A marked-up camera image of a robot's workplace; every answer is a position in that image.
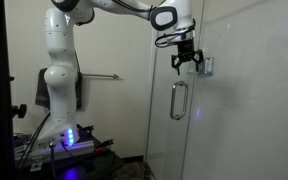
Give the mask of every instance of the metal door handle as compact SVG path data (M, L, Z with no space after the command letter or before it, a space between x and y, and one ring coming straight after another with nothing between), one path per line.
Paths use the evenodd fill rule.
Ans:
M185 87L185 95L184 95L184 103L183 103L183 112L181 115L175 115L174 114L174 106L175 106L175 98L176 98L176 89L178 86L184 86ZM188 85L183 82L179 81L174 84L173 89L172 89L172 102L171 102L171 118L174 120L180 120L182 119L185 114L186 114L186 107L187 107L187 98L188 98Z

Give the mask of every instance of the robotic arm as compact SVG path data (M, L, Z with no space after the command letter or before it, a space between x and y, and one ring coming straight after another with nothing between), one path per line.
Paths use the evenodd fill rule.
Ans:
M38 137L38 149L47 147L49 139L55 143L72 146L78 140L76 129L75 82L79 72L73 27L91 23L95 17L93 8L115 14L138 16L151 22L153 28L164 31L174 29L156 39L157 47L177 45L178 54L172 56L172 67L177 69L183 62L197 61L199 52L194 50L192 0L165 0L154 7L130 0L52 0L56 8L46 13L45 33L52 66L44 78L50 95L51 119Z

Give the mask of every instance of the metal rod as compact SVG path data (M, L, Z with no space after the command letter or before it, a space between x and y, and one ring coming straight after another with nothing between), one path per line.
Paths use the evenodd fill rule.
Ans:
M0 0L0 172L16 179L12 101L4 0Z
M83 76L93 76L93 77L108 77L108 78L113 78L113 79L119 79L120 76L118 76L117 74L113 74L113 75L104 75L104 74L84 74Z

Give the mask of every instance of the black cable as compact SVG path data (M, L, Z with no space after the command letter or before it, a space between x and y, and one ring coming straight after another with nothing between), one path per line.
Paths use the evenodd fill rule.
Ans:
M21 156L21 158L20 158L20 160L19 160L19 162L18 162L18 164L17 164L17 169L20 168L21 163L22 163L22 160L23 160L23 157L24 157L25 154L27 153L27 154L26 154L26 157L25 157L25 159L24 159L24 162L22 163L21 168L24 167L25 162L26 162L28 156L30 155L31 150L32 150L32 148L33 148L33 146L34 146L34 143L35 143L38 135L40 134L40 132L41 132L41 130L42 130L42 128L43 128L46 120L49 118L50 115L51 115L50 113L47 114L47 116L44 118L44 120L41 122L41 124L39 125L39 127L37 128L37 130L35 131L35 133L33 134L33 136L31 137L31 140L30 140L29 145L27 145L27 147L25 148L25 150L24 150L24 152L23 152L23 154L22 154L22 156Z
M128 10L131 10L131 11L134 11L134 12L150 12L152 11L153 9L155 9L155 7L151 6L150 9L137 9L135 7L132 7L131 5L121 1L121 0L112 0L113 2L115 2L116 4L122 6L122 7L125 7L126 9Z
M54 155L54 146L50 146L51 148L51 166L52 166L52 174L53 174L53 179L56 180L56 173L55 173L55 155Z
M175 33L175 34L164 34L163 36L160 36L160 37L158 37L158 38L155 40L155 46L158 47L158 48L166 48L166 47L169 47L169 46L172 46L172 45L176 45L176 43L167 44L167 41L163 41L163 42L159 42L159 41L160 41L161 39L165 39L165 38L169 38L169 37L183 36L183 35L185 35L186 33L195 30L195 26L196 26L196 21L195 21L195 19L193 19L193 25L190 26L186 31L181 32L181 33Z
M76 61L77 61L77 72L81 72L80 62L78 61L76 50L75 50L75 57L76 57Z
M67 154L69 154L71 156L71 158L75 159L76 161L81 161L81 162L85 162L85 163L93 163L92 161L79 159L76 156L74 156L69 150L66 149L64 141L61 142L61 145L62 145L63 149L67 152Z

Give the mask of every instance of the glass door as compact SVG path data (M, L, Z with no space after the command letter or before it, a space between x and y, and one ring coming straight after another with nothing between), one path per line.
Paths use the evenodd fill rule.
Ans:
M196 20L195 40L198 42L203 0L194 0L192 7ZM171 68L171 55L176 54L177 47L174 46L157 49L155 57L146 161L156 180L182 178L195 64L183 63L179 76Z

